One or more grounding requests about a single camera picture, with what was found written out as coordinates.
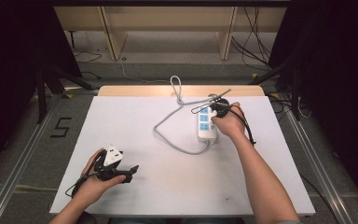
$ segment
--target fingers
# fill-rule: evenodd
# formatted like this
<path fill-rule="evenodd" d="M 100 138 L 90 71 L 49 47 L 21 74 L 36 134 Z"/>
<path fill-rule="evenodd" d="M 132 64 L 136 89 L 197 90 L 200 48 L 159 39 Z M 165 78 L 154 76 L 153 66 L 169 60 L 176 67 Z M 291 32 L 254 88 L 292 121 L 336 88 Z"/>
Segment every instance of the fingers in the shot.
<path fill-rule="evenodd" d="M 81 174 L 85 174 L 87 172 L 87 170 L 89 169 L 89 167 L 91 166 L 92 162 L 94 161 L 95 157 L 97 157 L 97 155 L 103 150 L 103 148 L 100 148 L 98 151 L 96 151 L 94 153 L 94 155 L 92 155 L 90 158 L 89 158 L 89 161 L 87 162 L 87 165 L 86 167 L 84 167 L 83 171 L 81 172 Z"/>
<path fill-rule="evenodd" d="M 214 124 L 215 124 L 218 120 L 219 120 L 218 117 L 211 117 L 211 122 L 214 123 Z"/>
<path fill-rule="evenodd" d="M 235 102 L 234 104 L 231 104 L 231 105 L 230 105 L 230 108 L 231 108 L 232 110 L 234 110 L 235 112 L 237 112 L 238 114 L 243 115 L 243 110 L 242 110 L 242 108 L 241 108 L 240 103 Z"/>
<path fill-rule="evenodd" d="M 115 176 L 114 178 L 112 178 L 112 179 L 110 179 L 110 180 L 104 181 L 103 183 L 105 184 L 105 186 L 106 186 L 107 188 L 111 188 L 111 187 L 113 187 L 114 185 L 117 185 L 117 184 L 123 182 L 125 179 L 126 179 L 126 176 L 124 176 L 124 175 L 118 175 L 118 176 Z"/>

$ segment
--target power strip socket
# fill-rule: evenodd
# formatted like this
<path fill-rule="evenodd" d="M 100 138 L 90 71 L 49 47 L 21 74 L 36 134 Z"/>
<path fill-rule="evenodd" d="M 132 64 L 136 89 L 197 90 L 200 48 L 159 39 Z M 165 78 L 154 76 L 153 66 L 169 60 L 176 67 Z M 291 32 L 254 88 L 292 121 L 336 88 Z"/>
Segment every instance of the power strip socket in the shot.
<path fill-rule="evenodd" d="M 216 126 L 211 121 L 211 118 L 216 116 L 216 114 L 216 111 L 212 110 L 207 105 L 200 107 L 200 112 L 198 113 L 198 131 L 200 142 L 209 141 L 211 144 L 214 144 L 216 141 L 217 130 Z"/>

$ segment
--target metal rail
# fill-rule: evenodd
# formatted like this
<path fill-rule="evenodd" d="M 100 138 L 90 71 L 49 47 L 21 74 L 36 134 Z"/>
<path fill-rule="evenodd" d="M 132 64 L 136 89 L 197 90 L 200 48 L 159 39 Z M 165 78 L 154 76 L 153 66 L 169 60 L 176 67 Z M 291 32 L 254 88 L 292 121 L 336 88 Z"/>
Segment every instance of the metal rail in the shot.
<path fill-rule="evenodd" d="M 43 131 L 46 129 L 46 126 L 50 120 L 51 114 L 54 111 L 56 105 L 61 100 L 61 95 L 53 95 L 51 102 L 48 105 L 48 113 L 40 124 L 37 124 L 30 140 L 27 143 L 27 146 L 21 153 L 19 160 L 13 168 L 13 171 L 10 173 L 7 178 L 6 183 L 0 190 L 0 217 L 5 211 L 8 201 L 10 200 L 11 195 L 13 194 L 14 189 L 19 183 L 21 176 L 28 164 L 28 161 L 32 158 L 34 150 L 36 149 Z"/>
<path fill-rule="evenodd" d="M 341 224 L 353 223 L 351 216 L 348 213 L 345 203 L 342 201 L 336 187 L 333 184 L 330 176 L 324 169 L 322 161 L 319 159 L 318 154 L 315 151 L 310 139 L 307 136 L 302 124 L 300 121 L 297 121 L 295 116 L 292 113 L 288 113 L 288 118 L 292 127 L 300 141 L 302 148 L 304 149 L 310 165 L 318 178 L 318 181 L 324 191 L 327 201 L 330 203 L 333 211 Z"/>

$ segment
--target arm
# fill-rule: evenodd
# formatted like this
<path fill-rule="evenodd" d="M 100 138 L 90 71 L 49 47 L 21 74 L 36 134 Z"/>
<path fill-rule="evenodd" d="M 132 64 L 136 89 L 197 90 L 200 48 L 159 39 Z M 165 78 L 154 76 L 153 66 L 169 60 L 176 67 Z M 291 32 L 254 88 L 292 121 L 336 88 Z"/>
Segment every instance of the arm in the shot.
<path fill-rule="evenodd" d="M 93 159 L 101 151 L 98 150 L 90 159 L 82 174 L 85 174 Z M 110 180 L 101 181 L 97 176 L 90 176 L 84 182 L 74 198 L 69 202 L 62 211 L 53 218 L 49 223 L 76 223 L 83 211 L 92 203 L 97 202 L 103 193 L 116 184 L 121 183 L 126 178 L 124 175 L 116 176 Z"/>
<path fill-rule="evenodd" d="M 231 109 L 241 114 L 240 110 Z M 252 146 L 244 134 L 244 126 L 231 112 L 223 118 L 212 118 L 220 132 L 227 135 L 238 151 L 246 188 L 258 223 L 299 221 L 296 210 L 281 181 Z"/>

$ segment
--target person's left hand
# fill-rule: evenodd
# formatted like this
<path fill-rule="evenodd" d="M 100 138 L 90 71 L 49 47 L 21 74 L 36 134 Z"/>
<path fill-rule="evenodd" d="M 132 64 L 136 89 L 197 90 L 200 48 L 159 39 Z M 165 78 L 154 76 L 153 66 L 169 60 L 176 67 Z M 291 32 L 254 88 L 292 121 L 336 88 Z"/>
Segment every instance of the person's left hand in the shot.
<path fill-rule="evenodd" d="M 94 153 L 94 155 L 91 156 L 91 158 L 89 158 L 89 162 L 87 163 L 86 167 L 83 169 L 82 175 L 87 172 L 94 158 L 102 150 L 103 150 L 102 148 L 99 149 L 97 152 Z M 75 194 L 72 201 L 77 201 L 79 204 L 83 204 L 86 208 L 90 204 L 97 202 L 107 189 L 110 189 L 114 185 L 121 183 L 125 178 L 126 176 L 124 175 L 118 175 L 110 180 L 102 181 L 98 179 L 97 176 L 92 175 L 86 180 L 86 182 L 84 182 L 81 185 L 81 187 Z"/>

